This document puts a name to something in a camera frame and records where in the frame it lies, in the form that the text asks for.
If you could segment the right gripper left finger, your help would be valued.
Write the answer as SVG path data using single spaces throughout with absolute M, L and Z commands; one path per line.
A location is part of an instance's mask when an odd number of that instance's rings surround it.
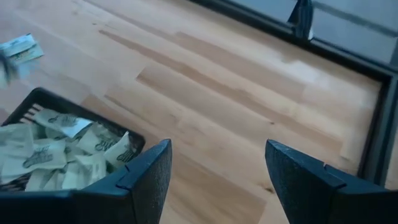
M 0 224 L 159 224 L 171 168 L 164 139 L 81 190 L 0 193 Z

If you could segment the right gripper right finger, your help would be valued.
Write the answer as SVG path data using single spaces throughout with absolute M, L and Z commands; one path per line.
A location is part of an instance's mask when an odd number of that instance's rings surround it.
M 398 224 L 398 190 L 387 190 L 267 140 L 271 182 L 290 224 Z

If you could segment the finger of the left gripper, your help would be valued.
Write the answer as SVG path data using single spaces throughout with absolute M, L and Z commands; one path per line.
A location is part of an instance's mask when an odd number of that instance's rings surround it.
M 0 50 L 0 84 L 10 84 L 18 78 L 18 67 Z

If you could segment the black plastic slotted basket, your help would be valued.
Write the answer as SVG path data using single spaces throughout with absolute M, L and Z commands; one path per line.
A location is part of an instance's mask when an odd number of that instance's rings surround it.
M 77 117 L 89 119 L 93 121 L 89 126 L 81 130 L 74 138 L 70 138 L 61 132 L 55 131 L 50 128 L 46 128 L 41 124 L 37 123 L 33 116 L 42 109 L 50 109 L 57 111 L 59 113 L 64 114 L 73 114 Z M 134 157 L 130 160 L 132 161 L 135 157 L 137 157 L 146 143 L 144 137 L 140 134 L 135 133 L 134 131 L 129 130 L 113 121 L 110 121 L 86 108 L 78 106 L 73 102 L 58 96 L 50 91 L 47 91 L 43 88 L 34 89 L 27 98 L 16 108 L 16 110 L 8 117 L 7 120 L 3 123 L 3 125 L 7 126 L 10 124 L 16 123 L 30 123 L 32 127 L 33 137 L 35 139 L 36 144 L 41 142 L 41 139 L 46 141 L 65 141 L 65 155 L 67 158 L 67 164 L 69 162 L 75 161 L 75 156 L 91 156 L 92 154 L 88 154 L 85 151 L 79 149 L 76 145 L 86 133 L 87 129 L 95 123 L 102 124 L 105 128 L 110 130 L 112 133 L 119 137 L 123 137 L 126 131 L 129 132 L 129 140 L 131 146 L 136 149 L 136 153 Z M 52 169 L 59 170 L 64 174 L 67 170 L 67 164 L 61 169 Z M 120 167 L 114 169 L 107 161 L 106 161 L 106 176 L 116 172 Z M 3 179 L 0 184 L 0 192 L 22 192 L 25 191 L 25 187 L 29 181 L 32 172 L 29 172 L 24 175 L 17 176 L 7 176 Z

